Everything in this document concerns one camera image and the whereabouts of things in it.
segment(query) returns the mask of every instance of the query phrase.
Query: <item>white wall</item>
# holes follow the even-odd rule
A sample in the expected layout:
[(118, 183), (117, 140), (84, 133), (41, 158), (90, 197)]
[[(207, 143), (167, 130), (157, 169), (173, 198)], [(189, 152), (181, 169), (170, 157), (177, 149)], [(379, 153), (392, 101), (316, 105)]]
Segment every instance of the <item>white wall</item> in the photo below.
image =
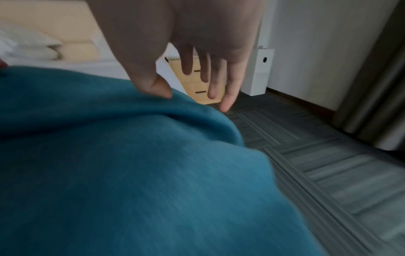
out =
[(268, 87), (337, 110), (398, 0), (269, 0)]

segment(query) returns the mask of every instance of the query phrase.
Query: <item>wooden drawer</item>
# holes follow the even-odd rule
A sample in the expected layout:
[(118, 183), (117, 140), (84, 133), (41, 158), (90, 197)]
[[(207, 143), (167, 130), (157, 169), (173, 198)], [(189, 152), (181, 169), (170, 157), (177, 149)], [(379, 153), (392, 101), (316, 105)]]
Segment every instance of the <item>wooden drawer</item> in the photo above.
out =
[(216, 99), (208, 98), (209, 84), (204, 82), (192, 82), (182, 84), (187, 94), (199, 104), (213, 104), (222, 100), (225, 93), (225, 83), (220, 87), (219, 94)]
[(191, 75), (183, 74), (181, 69), (181, 61), (179, 59), (169, 60), (169, 65), (181, 83), (200, 82), (201, 81), (201, 66), (200, 60), (194, 59), (193, 71)]

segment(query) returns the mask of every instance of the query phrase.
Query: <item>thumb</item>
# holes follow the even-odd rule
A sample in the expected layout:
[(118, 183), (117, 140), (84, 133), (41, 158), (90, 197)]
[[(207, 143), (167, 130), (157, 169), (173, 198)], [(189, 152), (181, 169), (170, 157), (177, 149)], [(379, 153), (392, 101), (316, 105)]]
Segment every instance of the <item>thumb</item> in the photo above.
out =
[(135, 87), (143, 93), (172, 98), (172, 89), (169, 83), (156, 73), (156, 63), (123, 63), (122, 65)]

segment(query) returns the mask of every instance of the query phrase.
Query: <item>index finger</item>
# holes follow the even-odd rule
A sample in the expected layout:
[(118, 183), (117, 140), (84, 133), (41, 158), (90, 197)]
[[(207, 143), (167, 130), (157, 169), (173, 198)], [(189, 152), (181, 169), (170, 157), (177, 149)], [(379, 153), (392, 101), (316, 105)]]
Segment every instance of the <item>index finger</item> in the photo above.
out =
[(246, 67), (248, 65), (248, 59), (241, 62), (228, 62), (227, 63), (227, 85), (225, 87), (225, 94), (222, 98), (219, 110), (221, 112), (227, 112), (235, 103), (236, 97), (238, 97), (239, 90), (242, 86), (243, 79), (245, 78)]

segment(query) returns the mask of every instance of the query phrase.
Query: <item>striped carpet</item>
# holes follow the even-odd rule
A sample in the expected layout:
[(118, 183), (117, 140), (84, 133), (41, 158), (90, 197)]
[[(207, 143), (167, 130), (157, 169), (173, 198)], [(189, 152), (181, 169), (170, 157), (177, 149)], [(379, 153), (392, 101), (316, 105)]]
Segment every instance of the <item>striped carpet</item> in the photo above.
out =
[(405, 255), (405, 165), (273, 94), (227, 113), (331, 256)]

